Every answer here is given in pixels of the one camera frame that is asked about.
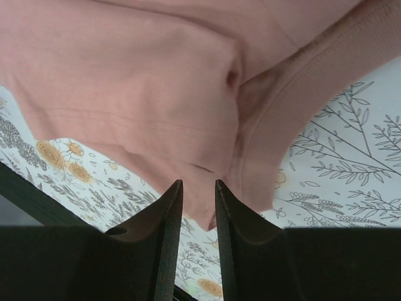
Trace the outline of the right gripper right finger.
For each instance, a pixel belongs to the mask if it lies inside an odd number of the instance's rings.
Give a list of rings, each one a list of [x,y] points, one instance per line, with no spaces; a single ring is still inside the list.
[[[215,192],[225,300],[400,299],[398,228],[282,229]]]

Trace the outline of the pink t shirt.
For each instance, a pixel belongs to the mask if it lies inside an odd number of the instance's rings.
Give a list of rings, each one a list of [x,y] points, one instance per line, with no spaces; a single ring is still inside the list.
[[[271,208],[315,113],[400,55],[399,1],[2,1],[1,83],[38,140],[71,138],[216,225],[222,179]]]

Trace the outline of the floral table mat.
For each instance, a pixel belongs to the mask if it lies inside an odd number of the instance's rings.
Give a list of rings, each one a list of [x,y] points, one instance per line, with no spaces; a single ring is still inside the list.
[[[37,140],[1,89],[1,165],[41,221],[109,230],[158,193],[129,163],[71,138]],[[400,226],[400,60],[340,92],[290,146],[262,216],[280,228]]]

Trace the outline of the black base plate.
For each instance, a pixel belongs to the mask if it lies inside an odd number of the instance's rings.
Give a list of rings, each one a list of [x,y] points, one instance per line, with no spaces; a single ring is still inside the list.
[[[94,228],[4,164],[1,164],[1,195],[45,226]]]

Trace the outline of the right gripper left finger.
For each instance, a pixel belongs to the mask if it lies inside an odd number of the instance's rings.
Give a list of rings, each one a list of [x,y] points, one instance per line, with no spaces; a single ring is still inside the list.
[[[3,226],[2,300],[172,300],[183,183],[106,232]]]

